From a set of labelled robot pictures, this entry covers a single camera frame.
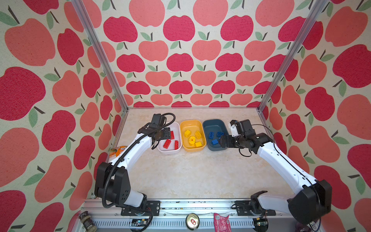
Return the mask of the long red lego brick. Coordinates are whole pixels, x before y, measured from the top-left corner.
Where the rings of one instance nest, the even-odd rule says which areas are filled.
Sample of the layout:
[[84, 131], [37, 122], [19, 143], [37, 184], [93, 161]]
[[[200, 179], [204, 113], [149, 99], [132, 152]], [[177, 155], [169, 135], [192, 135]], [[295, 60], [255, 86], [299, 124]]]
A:
[[170, 139], [167, 139], [166, 141], [165, 141], [165, 143], [164, 143], [164, 145], [163, 145], [163, 148], [164, 149], [168, 149], [169, 148], [169, 146], [171, 145], [171, 140]]

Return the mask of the yellow round lego piece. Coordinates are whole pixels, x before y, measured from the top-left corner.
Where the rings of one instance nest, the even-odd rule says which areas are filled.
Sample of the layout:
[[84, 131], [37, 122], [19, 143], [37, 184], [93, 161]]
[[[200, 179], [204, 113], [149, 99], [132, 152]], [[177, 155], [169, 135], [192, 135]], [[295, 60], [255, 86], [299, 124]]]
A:
[[196, 144], [196, 137], [195, 136], [190, 136], [188, 139], [188, 143], [191, 147], [194, 147]]

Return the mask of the dark teal plastic container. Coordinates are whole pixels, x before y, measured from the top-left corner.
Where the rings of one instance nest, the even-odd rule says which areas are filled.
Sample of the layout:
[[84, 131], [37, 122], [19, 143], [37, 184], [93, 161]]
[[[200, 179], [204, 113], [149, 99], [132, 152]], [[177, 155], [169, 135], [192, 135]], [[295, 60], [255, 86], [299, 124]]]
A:
[[208, 148], [213, 151], [222, 151], [223, 148], [219, 144], [219, 139], [222, 135], [229, 135], [225, 123], [220, 119], [209, 119], [203, 122], [203, 130], [206, 136]]

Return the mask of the yellow plastic container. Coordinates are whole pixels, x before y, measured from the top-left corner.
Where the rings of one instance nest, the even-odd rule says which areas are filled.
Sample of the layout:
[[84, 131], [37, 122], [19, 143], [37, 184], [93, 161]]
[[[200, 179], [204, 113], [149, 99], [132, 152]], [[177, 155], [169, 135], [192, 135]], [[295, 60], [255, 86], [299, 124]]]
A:
[[[198, 152], [198, 151], [202, 151], [205, 147], [206, 147], [206, 137], [205, 137], [205, 133], [203, 131], [203, 126], [202, 126], [202, 123], [198, 120], [186, 120], [186, 121], [183, 121], [181, 124], [180, 124], [180, 129], [181, 129], [181, 137], [182, 137], [182, 143], [183, 143], [183, 147], [185, 149], [185, 151], [187, 152]], [[199, 147], [197, 148], [196, 145], [194, 147], [191, 147], [188, 143], [188, 139], [189, 137], [185, 137], [184, 136], [184, 133], [186, 130], [190, 130], [191, 131], [191, 135], [190, 136], [195, 136], [195, 132], [196, 131], [200, 131], [201, 134], [202, 134], [202, 138], [201, 139], [197, 139], [196, 138], [196, 142], [202, 142], [202, 147]]]

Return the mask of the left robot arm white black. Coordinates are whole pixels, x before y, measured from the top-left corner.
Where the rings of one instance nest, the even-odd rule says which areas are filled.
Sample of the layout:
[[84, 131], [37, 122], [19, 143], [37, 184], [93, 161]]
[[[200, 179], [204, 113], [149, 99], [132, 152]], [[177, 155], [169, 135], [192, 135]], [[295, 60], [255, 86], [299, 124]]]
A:
[[169, 127], [152, 131], [149, 134], [139, 133], [118, 157], [99, 165], [94, 194], [101, 198], [103, 207], [143, 207], [146, 195], [131, 188], [129, 172], [144, 152], [153, 146], [155, 141], [170, 138]]

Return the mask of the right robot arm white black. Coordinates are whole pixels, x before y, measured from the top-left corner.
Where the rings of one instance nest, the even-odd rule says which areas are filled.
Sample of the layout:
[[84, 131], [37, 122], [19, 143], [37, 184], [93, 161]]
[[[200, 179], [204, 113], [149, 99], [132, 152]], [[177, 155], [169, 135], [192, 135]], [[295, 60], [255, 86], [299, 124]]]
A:
[[251, 195], [248, 209], [253, 215], [260, 216], [266, 210], [280, 211], [291, 214], [296, 221], [307, 225], [331, 212], [331, 185], [325, 180], [318, 181], [300, 168], [275, 146], [268, 135], [223, 135], [218, 142], [223, 148], [248, 148], [259, 155], [286, 181], [294, 193], [291, 196], [274, 196], [262, 190]]

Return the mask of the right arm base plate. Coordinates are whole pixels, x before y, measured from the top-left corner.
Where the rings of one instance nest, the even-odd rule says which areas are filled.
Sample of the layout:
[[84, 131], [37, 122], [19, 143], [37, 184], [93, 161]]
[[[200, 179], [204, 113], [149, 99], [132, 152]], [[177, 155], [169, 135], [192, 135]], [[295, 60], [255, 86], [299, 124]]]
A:
[[238, 216], [276, 216], [274, 210], [263, 209], [256, 200], [236, 201], [231, 209], [236, 210]]

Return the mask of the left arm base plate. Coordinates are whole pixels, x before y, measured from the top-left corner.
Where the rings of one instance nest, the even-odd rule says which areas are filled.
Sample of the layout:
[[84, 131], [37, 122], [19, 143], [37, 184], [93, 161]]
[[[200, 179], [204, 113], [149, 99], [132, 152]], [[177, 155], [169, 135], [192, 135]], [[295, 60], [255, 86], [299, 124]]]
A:
[[126, 206], [121, 210], [122, 216], [140, 217], [140, 216], [159, 216], [161, 201], [146, 201], [139, 207]]

